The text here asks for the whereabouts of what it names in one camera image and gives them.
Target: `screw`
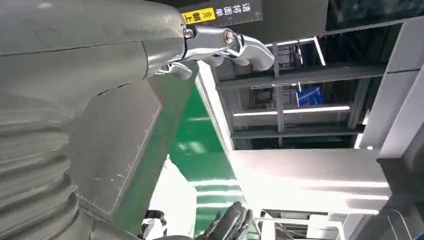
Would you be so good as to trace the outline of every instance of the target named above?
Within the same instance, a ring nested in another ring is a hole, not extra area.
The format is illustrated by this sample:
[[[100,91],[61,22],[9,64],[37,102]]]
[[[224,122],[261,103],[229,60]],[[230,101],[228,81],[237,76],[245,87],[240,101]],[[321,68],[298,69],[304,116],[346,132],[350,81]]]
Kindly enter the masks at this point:
[[[193,30],[191,30],[190,28],[185,29],[183,34],[184,34],[184,38],[186,38],[186,39],[191,39],[192,37],[195,36],[195,32]]]
[[[231,45],[236,40],[236,36],[234,35],[234,32],[231,29],[227,29],[224,32],[224,39],[227,44]]]

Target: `steel beam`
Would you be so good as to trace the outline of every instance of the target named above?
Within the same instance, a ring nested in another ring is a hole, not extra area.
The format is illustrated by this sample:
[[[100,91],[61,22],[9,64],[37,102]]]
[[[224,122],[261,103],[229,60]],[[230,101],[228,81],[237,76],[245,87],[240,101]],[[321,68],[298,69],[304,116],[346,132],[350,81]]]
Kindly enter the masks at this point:
[[[371,79],[360,79],[356,87],[353,103],[350,106],[350,116],[347,122],[349,129],[355,129],[358,125],[359,117],[361,116],[362,108],[364,107],[365,98],[367,97],[368,88],[370,87]]]
[[[323,34],[321,34],[321,36],[328,36],[328,35],[334,35],[334,34],[344,34],[344,33],[349,33],[349,32],[354,32],[354,31],[361,31],[361,30],[366,30],[366,29],[375,29],[375,28],[382,28],[382,27],[386,27],[386,26],[392,26],[392,25],[396,25],[396,24],[403,24],[403,23],[406,23],[406,22],[412,22],[412,21],[414,21],[414,20],[416,20],[420,17],[421,16],[402,18],[402,19],[393,20],[393,21],[383,21],[383,22],[378,22],[378,23],[375,23],[375,24],[368,24],[368,25],[361,25],[361,26],[337,29],[337,30],[332,30],[332,31],[326,31]]]
[[[281,144],[307,144],[307,143],[339,143],[343,142],[343,138],[339,136],[311,136],[311,137],[296,137],[283,138]]]
[[[284,101],[283,101],[283,87],[278,86],[275,89],[276,96],[276,108],[277,108],[277,121],[278,121],[278,132],[284,131]]]
[[[278,62],[278,46],[275,42],[272,44],[272,54],[274,55],[274,78],[278,78],[280,76],[280,65]]]
[[[297,127],[293,130],[286,128],[283,132],[273,130],[259,131],[234,131],[233,139],[266,139],[266,138],[299,138],[299,137],[331,137],[331,136],[351,136],[364,132],[365,127],[360,125],[355,129],[348,129],[340,126],[327,127]]]
[[[216,85],[217,90],[251,88],[258,86],[290,86],[294,83],[313,84],[323,82],[334,82],[341,80],[367,79],[383,76],[386,71],[386,64],[375,65],[343,65],[343,66],[326,66],[318,69],[302,70],[302,71],[286,71],[278,78],[273,75],[260,77],[247,77],[236,80],[220,81]]]

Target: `gray robot arm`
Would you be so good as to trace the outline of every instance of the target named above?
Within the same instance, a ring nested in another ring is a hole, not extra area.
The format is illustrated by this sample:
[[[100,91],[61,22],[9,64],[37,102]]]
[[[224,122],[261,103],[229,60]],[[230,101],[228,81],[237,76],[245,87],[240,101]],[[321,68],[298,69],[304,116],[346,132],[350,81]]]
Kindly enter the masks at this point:
[[[62,126],[112,88],[186,78],[185,61],[273,62],[251,38],[142,0],[2,0],[0,33],[0,239],[136,239],[79,210]]]

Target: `yellow warning label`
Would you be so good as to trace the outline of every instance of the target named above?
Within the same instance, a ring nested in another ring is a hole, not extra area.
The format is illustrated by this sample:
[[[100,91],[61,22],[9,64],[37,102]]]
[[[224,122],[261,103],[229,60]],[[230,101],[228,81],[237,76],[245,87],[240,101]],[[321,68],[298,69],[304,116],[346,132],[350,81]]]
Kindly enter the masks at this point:
[[[182,17],[184,18],[186,24],[197,24],[216,19],[213,7],[184,12]]]

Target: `black sign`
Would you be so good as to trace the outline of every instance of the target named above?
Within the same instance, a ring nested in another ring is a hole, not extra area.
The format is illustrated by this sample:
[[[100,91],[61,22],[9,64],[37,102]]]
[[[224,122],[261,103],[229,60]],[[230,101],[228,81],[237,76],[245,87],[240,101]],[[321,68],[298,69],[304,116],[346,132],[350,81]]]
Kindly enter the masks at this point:
[[[213,8],[215,19],[197,24],[219,28],[263,19],[262,0],[212,0],[179,10],[187,13],[207,8]]]

